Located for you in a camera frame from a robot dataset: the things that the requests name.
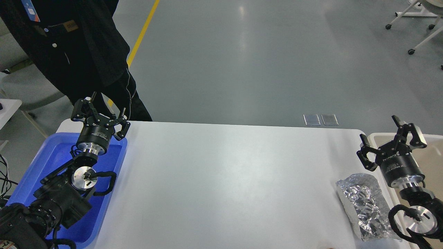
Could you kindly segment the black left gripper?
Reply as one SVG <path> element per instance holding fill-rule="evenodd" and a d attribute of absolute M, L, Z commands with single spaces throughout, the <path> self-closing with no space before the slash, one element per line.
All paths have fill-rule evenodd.
<path fill-rule="evenodd" d="M 112 137 L 117 141 L 123 140 L 131 126 L 126 118 L 126 109 L 119 116 L 112 114 L 111 118 L 100 117 L 93 105 L 97 92 L 91 97 L 79 99 L 73 106 L 71 121 L 82 122 L 83 128 L 76 142 L 76 148 L 93 154 L 104 155 L 108 151 Z"/>

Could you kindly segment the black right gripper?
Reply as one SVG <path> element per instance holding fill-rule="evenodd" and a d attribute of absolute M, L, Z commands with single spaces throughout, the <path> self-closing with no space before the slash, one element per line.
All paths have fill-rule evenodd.
<path fill-rule="evenodd" d="M 389 147 L 372 148 L 365 134 L 360 134 L 362 145 L 356 152 L 366 170 L 375 171 L 380 166 L 386 184 L 391 188 L 406 188 L 406 184 L 418 185 L 425 175 L 412 155 L 414 149 L 424 149 L 427 142 L 419 126 L 406 123 L 398 116 L 392 116 L 397 133 L 389 143 Z M 378 156 L 378 163 L 370 161 L 368 153 Z"/>

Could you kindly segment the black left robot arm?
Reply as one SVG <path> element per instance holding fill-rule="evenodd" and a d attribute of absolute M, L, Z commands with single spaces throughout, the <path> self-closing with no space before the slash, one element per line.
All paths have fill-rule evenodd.
<path fill-rule="evenodd" d="M 95 96 L 94 92 L 74 105 L 71 120 L 82 122 L 83 128 L 71 147 L 72 158 L 40 180 L 29 206 L 16 202 L 1 209 L 2 249 L 57 249 L 60 245 L 76 249 L 73 240 L 58 238 L 57 232 L 70 228 L 92 209 L 91 197 L 113 191 L 117 173 L 97 172 L 93 166 L 107 153 L 112 138 L 126 137 L 131 124 L 126 108 L 118 116 L 98 113 Z"/>

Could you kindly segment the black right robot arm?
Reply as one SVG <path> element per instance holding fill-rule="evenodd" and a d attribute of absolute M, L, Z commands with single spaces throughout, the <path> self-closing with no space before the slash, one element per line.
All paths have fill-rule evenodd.
<path fill-rule="evenodd" d="M 380 168 L 386 184 L 399 190 L 400 197 L 409 203 L 395 205 L 388 214 L 392 230 L 398 237 L 430 249 L 429 239 L 442 240 L 443 205 L 432 191 L 426 188 L 425 174 L 412 155 L 414 149 L 427 147 L 418 126 L 392 116 L 397 132 L 394 138 L 378 148 L 372 148 L 367 136 L 361 134 L 362 146 L 356 152 L 365 169 Z"/>

